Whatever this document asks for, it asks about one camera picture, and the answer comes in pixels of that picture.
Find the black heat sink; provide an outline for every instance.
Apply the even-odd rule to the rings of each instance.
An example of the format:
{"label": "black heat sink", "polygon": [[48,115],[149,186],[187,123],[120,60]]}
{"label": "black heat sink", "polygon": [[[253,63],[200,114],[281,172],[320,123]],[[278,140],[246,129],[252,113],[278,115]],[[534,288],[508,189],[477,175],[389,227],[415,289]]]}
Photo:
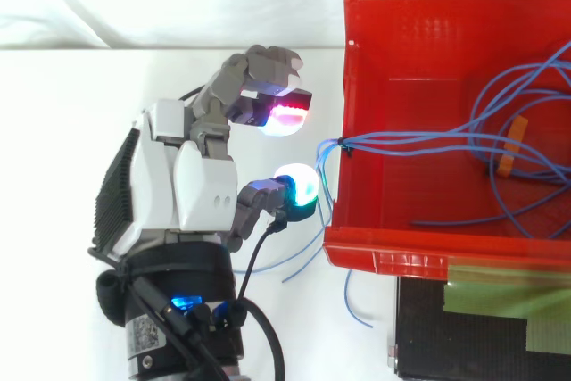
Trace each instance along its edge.
{"label": "black heat sink", "polygon": [[133,223],[130,170],[139,130],[131,129],[105,174],[95,200],[95,247],[109,252],[128,226]]}

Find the blue led light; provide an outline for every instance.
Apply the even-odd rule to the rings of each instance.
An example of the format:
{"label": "blue led light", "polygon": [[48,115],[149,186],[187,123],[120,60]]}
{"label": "blue led light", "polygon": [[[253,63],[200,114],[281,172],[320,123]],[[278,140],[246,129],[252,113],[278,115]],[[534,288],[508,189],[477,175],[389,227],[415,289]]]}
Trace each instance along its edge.
{"label": "blue led light", "polygon": [[302,207],[318,197],[318,173],[305,164],[288,164],[277,169],[277,176],[289,176],[295,182],[295,205]]}
{"label": "blue led light", "polygon": [[172,298],[170,301],[175,307],[182,311],[186,311],[199,303],[203,303],[203,298],[200,296],[182,296],[179,298]]}

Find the cable tie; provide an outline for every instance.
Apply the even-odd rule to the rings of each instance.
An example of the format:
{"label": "cable tie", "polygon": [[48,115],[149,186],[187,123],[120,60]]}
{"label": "cable tie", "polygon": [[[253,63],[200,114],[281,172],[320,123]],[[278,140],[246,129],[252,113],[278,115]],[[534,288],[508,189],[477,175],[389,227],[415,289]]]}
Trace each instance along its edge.
{"label": "cable tie", "polygon": [[348,145],[345,144],[345,140],[347,139],[347,137],[339,137],[337,139],[337,144],[341,147],[341,150],[345,153],[347,153],[347,156],[349,158],[351,158],[352,152],[353,152],[353,148],[349,147]]}

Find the black cylindrical joint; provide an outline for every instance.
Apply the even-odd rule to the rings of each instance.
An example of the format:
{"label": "black cylindrical joint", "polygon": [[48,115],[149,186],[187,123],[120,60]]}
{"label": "black cylindrical joint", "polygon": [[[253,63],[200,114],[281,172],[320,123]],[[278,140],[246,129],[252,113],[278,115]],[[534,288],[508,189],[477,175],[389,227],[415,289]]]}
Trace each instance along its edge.
{"label": "black cylindrical joint", "polygon": [[[199,297],[208,304],[236,298],[230,255],[219,244],[204,241],[166,244],[134,254],[127,264],[133,280],[137,273],[146,272],[141,275],[170,299]],[[126,293],[125,321],[131,377],[145,381],[189,370],[130,292]],[[238,329],[210,332],[203,343],[221,366],[235,366],[244,356]]]}
{"label": "black cylindrical joint", "polygon": [[111,323],[125,327],[125,296],[117,270],[102,272],[97,278],[95,288],[103,314]]}

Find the sticker label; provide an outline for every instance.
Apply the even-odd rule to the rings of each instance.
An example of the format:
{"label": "sticker label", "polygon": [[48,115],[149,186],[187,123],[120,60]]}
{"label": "sticker label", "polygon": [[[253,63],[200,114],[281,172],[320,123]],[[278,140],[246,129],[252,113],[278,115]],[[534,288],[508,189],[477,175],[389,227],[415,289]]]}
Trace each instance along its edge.
{"label": "sticker label", "polygon": [[129,359],[141,352],[156,350],[167,344],[167,337],[146,315],[132,319],[125,328]]}

